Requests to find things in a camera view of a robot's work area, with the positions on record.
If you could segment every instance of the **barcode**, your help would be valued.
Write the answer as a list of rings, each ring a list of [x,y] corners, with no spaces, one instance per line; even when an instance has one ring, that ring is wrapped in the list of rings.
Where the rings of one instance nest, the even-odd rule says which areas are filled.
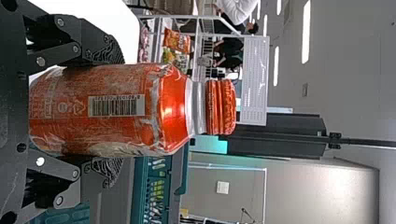
[[[144,115],[144,95],[90,96],[90,117],[129,117]]]

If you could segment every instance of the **can lid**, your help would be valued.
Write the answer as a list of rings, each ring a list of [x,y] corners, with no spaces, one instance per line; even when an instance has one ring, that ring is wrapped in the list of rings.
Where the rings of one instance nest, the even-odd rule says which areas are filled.
[[[208,134],[231,134],[236,125],[235,88],[231,80],[206,82],[206,127]]]

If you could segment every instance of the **white shirt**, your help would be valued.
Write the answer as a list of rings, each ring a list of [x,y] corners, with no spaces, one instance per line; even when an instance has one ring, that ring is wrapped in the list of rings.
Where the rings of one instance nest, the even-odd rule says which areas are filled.
[[[234,25],[248,19],[260,0],[218,0],[217,6],[230,18]]]

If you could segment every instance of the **electrical outlet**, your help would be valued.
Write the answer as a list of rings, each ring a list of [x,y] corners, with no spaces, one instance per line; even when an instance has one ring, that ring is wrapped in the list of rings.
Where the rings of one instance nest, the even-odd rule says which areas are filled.
[[[303,97],[307,97],[308,96],[308,83],[305,83],[303,85]]]
[[[228,194],[229,190],[230,190],[229,182],[218,181],[217,193]]]

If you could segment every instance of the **orange snack bag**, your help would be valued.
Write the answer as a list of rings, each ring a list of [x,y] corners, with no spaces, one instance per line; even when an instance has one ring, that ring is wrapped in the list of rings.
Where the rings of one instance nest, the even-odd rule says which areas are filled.
[[[165,28],[165,35],[163,38],[163,46],[169,49],[178,50],[180,52],[190,54],[191,39],[188,35],[182,35]]]

